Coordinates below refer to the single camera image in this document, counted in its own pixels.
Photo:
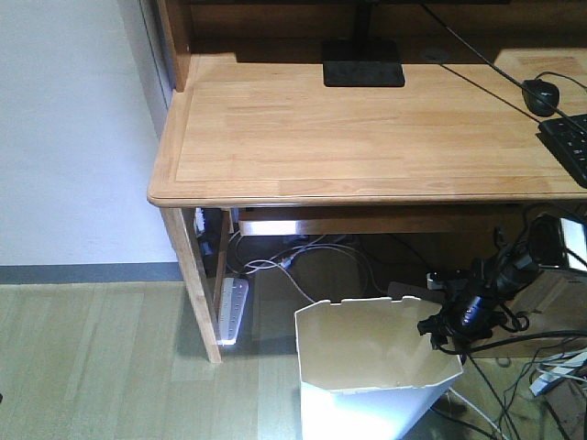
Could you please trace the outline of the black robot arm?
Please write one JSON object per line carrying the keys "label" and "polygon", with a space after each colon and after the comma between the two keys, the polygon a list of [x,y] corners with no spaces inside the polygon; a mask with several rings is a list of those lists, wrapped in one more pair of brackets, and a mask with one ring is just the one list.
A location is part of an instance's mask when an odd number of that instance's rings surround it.
{"label": "black robot arm", "polygon": [[577,215],[541,214],[526,224],[515,242],[505,243],[490,258],[476,258],[466,270],[427,274],[429,290],[445,293],[440,311],[420,321],[434,349],[451,342],[459,354],[493,336],[496,326],[510,334],[529,321],[506,305],[545,271],[586,274],[586,221]]}

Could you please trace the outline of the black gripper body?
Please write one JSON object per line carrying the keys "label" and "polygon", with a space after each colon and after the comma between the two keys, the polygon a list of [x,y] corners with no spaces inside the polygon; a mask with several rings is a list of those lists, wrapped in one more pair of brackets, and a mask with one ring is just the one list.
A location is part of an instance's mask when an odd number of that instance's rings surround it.
{"label": "black gripper body", "polygon": [[491,337],[493,329],[504,323],[504,312],[496,310],[498,305],[492,289],[483,284],[468,285],[438,314],[443,320],[441,335],[464,342]]}

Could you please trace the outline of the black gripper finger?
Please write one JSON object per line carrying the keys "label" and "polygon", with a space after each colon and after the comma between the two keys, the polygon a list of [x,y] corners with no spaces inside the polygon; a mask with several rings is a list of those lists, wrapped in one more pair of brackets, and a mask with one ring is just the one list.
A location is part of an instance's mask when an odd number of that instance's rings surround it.
{"label": "black gripper finger", "polygon": [[452,340],[449,336],[431,334],[430,344],[434,350],[453,350]]}
{"label": "black gripper finger", "polygon": [[440,335],[442,333],[443,320],[438,315],[431,315],[417,324],[417,330],[421,336],[426,334]]}

